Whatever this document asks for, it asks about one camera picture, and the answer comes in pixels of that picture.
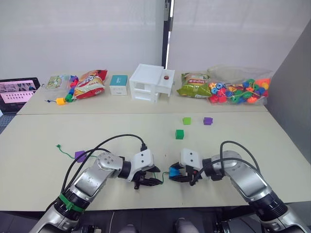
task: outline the laptop screen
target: laptop screen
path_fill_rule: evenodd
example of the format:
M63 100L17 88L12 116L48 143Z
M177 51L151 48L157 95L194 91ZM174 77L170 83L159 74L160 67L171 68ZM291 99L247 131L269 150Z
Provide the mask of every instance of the laptop screen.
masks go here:
M39 86L37 78L0 80L0 110L18 112Z

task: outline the teal and white box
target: teal and white box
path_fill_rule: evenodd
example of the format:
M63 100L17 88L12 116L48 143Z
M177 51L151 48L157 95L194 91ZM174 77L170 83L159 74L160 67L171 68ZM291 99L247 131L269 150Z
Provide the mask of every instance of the teal and white box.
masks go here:
M115 96L126 96L127 75L113 75L110 81L110 92Z

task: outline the colorful beads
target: colorful beads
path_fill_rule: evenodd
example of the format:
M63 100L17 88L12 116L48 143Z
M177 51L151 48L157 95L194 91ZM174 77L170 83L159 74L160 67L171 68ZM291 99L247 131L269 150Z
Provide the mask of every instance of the colorful beads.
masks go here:
M212 96L209 97L211 103L231 102L235 104L254 104L259 99L268 96L269 79L254 80L248 79L243 83L210 83Z

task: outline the small box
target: small box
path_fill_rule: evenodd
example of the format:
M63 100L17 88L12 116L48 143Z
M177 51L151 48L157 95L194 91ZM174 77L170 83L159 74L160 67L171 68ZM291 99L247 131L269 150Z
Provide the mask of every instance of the small box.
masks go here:
M126 96L127 75L113 75L110 81L110 92L114 96Z
M184 130L176 130L175 139L184 139Z
M190 125L191 124L191 117L184 117L183 118L183 124L184 125Z

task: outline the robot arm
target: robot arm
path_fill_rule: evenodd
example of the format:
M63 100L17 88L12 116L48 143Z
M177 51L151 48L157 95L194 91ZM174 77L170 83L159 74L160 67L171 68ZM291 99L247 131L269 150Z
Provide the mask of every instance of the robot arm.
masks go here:
M228 150L223 152L223 158L241 159L241 156ZM210 159L202 159L195 151L183 149L181 151L181 162L170 167L169 178L178 182L191 182L196 173L204 168L201 179L211 177L213 181L220 180L222 177L221 163L217 162L211 165L211 162L219 159L219 155ZM181 168L186 169L186 176L179 172ZM259 216L262 225L268 232L280 232L296 227L302 233L311 233L295 212L281 201L256 170L241 161L232 159L224 161L224 172L244 200Z
M154 165L150 150L144 150L131 161L104 152L100 154L93 166L87 168L60 194L55 203L33 227L30 233L50 233L71 231L89 204L95 199L108 178L123 178L135 182L134 189L140 185L154 186L162 183L155 178L146 179L146 172L160 172Z

